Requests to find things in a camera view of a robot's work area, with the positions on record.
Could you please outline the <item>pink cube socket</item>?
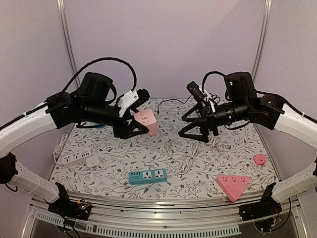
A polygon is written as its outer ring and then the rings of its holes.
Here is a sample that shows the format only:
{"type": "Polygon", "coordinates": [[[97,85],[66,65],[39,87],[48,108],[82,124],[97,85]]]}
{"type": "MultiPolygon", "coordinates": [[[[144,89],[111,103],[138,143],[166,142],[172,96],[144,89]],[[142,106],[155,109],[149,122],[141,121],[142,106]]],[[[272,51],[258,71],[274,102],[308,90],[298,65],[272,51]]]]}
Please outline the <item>pink cube socket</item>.
{"type": "Polygon", "coordinates": [[[134,119],[149,130],[146,134],[140,135],[141,138],[156,135],[158,133],[158,123],[151,109],[145,109],[135,113],[134,119]]]}

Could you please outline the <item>teal power strip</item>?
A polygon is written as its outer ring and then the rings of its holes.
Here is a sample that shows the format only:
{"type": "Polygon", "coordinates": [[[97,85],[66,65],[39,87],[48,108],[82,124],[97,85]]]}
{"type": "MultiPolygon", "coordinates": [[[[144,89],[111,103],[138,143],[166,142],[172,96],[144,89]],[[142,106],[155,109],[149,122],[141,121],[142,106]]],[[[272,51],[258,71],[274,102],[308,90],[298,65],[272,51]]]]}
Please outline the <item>teal power strip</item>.
{"type": "Polygon", "coordinates": [[[166,169],[135,171],[128,174],[131,185],[152,184],[167,181],[166,169]]]}

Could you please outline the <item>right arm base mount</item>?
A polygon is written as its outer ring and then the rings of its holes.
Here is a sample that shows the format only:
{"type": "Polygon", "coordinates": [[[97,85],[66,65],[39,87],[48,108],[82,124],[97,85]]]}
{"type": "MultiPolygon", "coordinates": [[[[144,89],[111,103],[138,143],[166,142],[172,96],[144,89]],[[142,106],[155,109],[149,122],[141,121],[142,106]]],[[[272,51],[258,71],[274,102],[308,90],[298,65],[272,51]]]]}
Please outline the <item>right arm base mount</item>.
{"type": "Polygon", "coordinates": [[[239,215],[243,221],[258,219],[274,215],[282,211],[280,203],[272,198],[272,190],[276,183],[266,187],[259,202],[254,202],[239,207],[239,215]]]}

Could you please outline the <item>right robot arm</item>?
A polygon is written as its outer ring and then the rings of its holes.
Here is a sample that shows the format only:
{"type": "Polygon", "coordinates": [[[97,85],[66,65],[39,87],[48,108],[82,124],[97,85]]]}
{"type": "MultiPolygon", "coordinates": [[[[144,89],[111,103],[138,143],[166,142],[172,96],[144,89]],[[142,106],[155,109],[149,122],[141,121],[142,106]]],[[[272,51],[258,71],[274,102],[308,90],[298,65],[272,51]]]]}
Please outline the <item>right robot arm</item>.
{"type": "Polygon", "coordinates": [[[244,120],[291,135],[312,148],[317,147],[317,121],[282,96],[256,90],[249,72],[225,75],[211,71],[204,76],[202,83],[213,74],[224,79],[227,103],[214,105],[208,99],[204,85],[190,82],[187,90],[197,103],[182,116],[188,125],[179,131],[180,137],[208,142],[210,133],[218,135],[218,127],[244,120]]]}

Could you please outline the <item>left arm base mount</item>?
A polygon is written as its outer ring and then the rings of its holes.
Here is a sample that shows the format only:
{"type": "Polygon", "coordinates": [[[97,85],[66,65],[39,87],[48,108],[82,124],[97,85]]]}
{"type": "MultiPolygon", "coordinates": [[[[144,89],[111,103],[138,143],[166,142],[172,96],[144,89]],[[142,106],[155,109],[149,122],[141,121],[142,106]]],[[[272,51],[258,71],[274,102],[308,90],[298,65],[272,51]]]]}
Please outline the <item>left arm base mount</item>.
{"type": "Polygon", "coordinates": [[[53,203],[48,203],[48,211],[60,215],[62,218],[70,217],[79,220],[87,221],[92,204],[84,199],[71,201],[65,187],[56,182],[58,188],[58,199],[53,203]]]}

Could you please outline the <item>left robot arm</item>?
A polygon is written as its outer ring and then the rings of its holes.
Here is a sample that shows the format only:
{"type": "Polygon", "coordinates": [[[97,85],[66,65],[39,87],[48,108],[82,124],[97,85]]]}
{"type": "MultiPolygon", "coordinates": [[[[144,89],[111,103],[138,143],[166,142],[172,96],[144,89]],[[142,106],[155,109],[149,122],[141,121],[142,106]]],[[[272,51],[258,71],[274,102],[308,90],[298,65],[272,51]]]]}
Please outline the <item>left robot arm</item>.
{"type": "Polygon", "coordinates": [[[146,89],[131,90],[119,99],[107,100],[109,91],[116,93],[113,80],[99,73],[88,72],[78,89],[48,97],[12,122],[0,128],[0,182],[22,188],[42,198],[63,215],[70,215],[73,202],[65,187],[50,182],[23,166],[12,151],[23,143],[69,124],[83,122],[111,126],[120,139],[146,134],[149,130],[137,122],[131,112],[150,97],[146,89]]]}

